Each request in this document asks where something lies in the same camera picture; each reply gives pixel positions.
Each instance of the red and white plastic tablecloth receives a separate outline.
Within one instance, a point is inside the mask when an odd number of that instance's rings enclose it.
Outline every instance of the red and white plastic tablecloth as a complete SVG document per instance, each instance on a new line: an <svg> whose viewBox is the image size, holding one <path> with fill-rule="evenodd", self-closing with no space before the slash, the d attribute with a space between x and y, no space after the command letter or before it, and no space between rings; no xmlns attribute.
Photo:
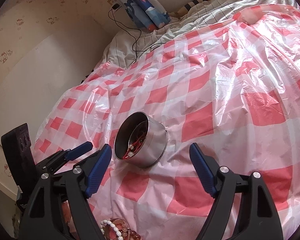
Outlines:
<svg viewBox="0 0 300 240"><path fill-rule="evenodd" d="M213 199L189 158L196 142L235 173L260 171L287 239L300 224L300 10L246 8L144 54L127 70L103 64L68 90L38 133L36 162L91 141L114 144L143 111L168 131L162 159L142 170L113 156L89 199L97 221L123 218L144 240L195 239ZM68 163L71 168L74 162ZM224 238L234 228L235 198Z"/></svg>

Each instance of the blue rubber tip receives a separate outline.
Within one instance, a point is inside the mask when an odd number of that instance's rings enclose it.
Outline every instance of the blue rubber tip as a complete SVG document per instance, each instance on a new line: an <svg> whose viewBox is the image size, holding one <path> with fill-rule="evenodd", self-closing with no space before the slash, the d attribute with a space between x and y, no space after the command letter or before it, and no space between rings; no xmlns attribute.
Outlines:
<svg viewBox="0 0 300 240"><path fill-rule="evenodd" d="M214 186L214 177L209 169L207 163L204 161L200 151L194 144L191 144L189 149L190 160L194 166L195 171L200 179L203 189L211 197L215 197L218 192Z"/></svg>
<svg viewBox="0 0 300 240"><path fill-rule="evenodd" d="M86 196L90 198L92 194L96 193L99 189L101 181L103 179L104 174L109 166L111 161L111 147L107 144L101 149L100 157L97 163L92 168L88 179L87 179L87 189L85 191Z"/></svg>
<svg viewBox="0 0 300 240"><path fill-rule="evenodd" d="M85 153L92 150L92 143L91 142L85 142L78 147L74 148L73 150L69 151L66 160L67 161L74 161L76 158L80 157L81 155L84 155Z"/></svg>

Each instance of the metal container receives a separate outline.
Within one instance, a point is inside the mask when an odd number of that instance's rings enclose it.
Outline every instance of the metal container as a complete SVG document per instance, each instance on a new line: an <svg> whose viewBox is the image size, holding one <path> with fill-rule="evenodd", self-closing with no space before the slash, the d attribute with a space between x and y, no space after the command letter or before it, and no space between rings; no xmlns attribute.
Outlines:
<svg viewBox="0 0 300 240"><path fill-rule="evenodd" d="M123 156L129 145L136 140L141 130L146 132L141 147L132 157L124 160ZM114 154L121 161L131 163L139 168L148 168L160 160L167 143L168 133L163 124L143 112L136 112L121 125L114 141Z"/></svg>

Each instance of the silver screw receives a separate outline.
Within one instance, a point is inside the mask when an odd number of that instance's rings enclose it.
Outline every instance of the silver screw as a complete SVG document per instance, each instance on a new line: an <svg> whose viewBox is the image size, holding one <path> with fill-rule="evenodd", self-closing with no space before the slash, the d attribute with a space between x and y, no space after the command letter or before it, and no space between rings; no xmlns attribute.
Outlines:
<svg viewBox="0 0 300 240"><path fill-rule="evenodd" d="M81 171L82 171L82 169L80 167L76 167L73 169L74 174L79 174L79 173L81 173Z"/></svg>
<svg viewBox="0 0 300 240"><path fill-rule="evenodd" d="M221 167L220 167L220 171L221 171L222 173L227 173L227 172L229 172L229 168L226 167L226 166L221 166Z"/></svg>
<svg viewBox="0 0 300 240"><path fill-rule="evenodd" d="M41 175L41 179L47 179L49 177L49 174L48 173L43 173Z"/></svg>
<svg viewBox="0 0 300 240"><path fill-rule="evenodd" d="M253 177L259 179L259 178L261 177L261 174L260 174L259 172L255 171L255 172L253 173Z"/></svg>

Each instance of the black cord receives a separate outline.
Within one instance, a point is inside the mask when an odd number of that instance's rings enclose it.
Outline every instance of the black cord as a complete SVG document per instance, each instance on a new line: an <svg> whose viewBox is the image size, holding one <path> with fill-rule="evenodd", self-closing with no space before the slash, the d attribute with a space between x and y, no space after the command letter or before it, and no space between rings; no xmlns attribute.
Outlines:
<svg viewBox="0 0 300 240"><path fill-rule="evenodd" d="M137 52L142 52L142 54L143 54L143 53L145 53L145 52L148 51L148 50L137 50L137 42L138 42L138 40L139 40L140 37L141 37L142 31L141 31L140 29L134 29L134 28L127 27L127 26L124 25L123 23L118 22L118 21L115 19L115 17L114 17L114 13L113 13L113 9L112 9L112 8L111 8L110 11L108 12L108 17L109 17L111 20L113 20L113 21L115 22L115 24L116 24L120 29L124 30L127 34L129 34L132 38L134 38L135 42L132 44L132 50L136 53L136 60L133 62L133 63L135 63L135 62L137 61L137 59L138 59L138 54L137 54ZM131 35L127 30L125 30L124 28L122 28L121 26L119 26L118 23L122 24L122 25L123 25L124 27L126 27L127 29L140 31L139 37L136 39L136 38L135 38L133 35ZM154 45L158 45L158 44L165 44L165 42L154 43L154 44L152 44L149 48L152 48Z"/></svg>

